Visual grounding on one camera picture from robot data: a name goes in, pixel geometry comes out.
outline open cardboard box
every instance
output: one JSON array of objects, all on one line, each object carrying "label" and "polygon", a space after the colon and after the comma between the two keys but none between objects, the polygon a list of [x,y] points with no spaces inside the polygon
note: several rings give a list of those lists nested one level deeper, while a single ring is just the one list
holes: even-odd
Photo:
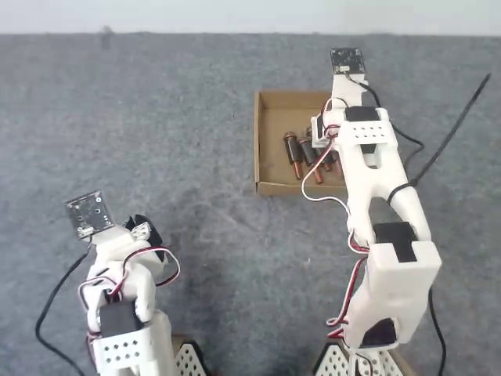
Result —
[{"label": "open cardboard box", "polygon": [[[301,180],[294,176],[283,142],[286,132],[305,135],[312,116],[320,112],[329,92],[256,92],[254,97],[254,174],[256,191],[263,195],[298,194]],[[303,163],[303,172],[308,168]],[[324,183],[308,179],[308,192],[332,194],[345,190],[344,180],[335,169],[322,171]]]}]

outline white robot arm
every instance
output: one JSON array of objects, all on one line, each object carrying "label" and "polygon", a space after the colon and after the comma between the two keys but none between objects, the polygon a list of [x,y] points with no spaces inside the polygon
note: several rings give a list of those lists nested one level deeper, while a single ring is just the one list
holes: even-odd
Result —
[{"label": "white robot arm", "polygon": [[[331,338],[343,338],[353,359],[355,354],[373,359],[411,339],[442,261],[412,186],[391,200],[400,222],[372,224],[371,200],[387,200],[408,179],[387,111],[361,105],[366,85],[362,54],[335,49],[331,59],[332,96],[312,118],[312,145],[339,154],[348,191],[348,243],[366,255],[355,267],[340,316],[328,324],[337,327]],[[364,260],[364,277],[353,293]]]},{"label": "white robot arm", "polygon": [[[77,235],[90,239],[96,250],[78,294],[87,313],[88,349],[97,372],[177,376],[171,324],[155,307],[156,288],[180,273],[177,258],[158,244],[160,237],[144,217],[130,219],[127,228],[114,224],[100,190],[67,202],[67,211]],[[155,283],[164,274],[167,256],[175,271]],[[203,367],[196,374],[205,375]]]}]

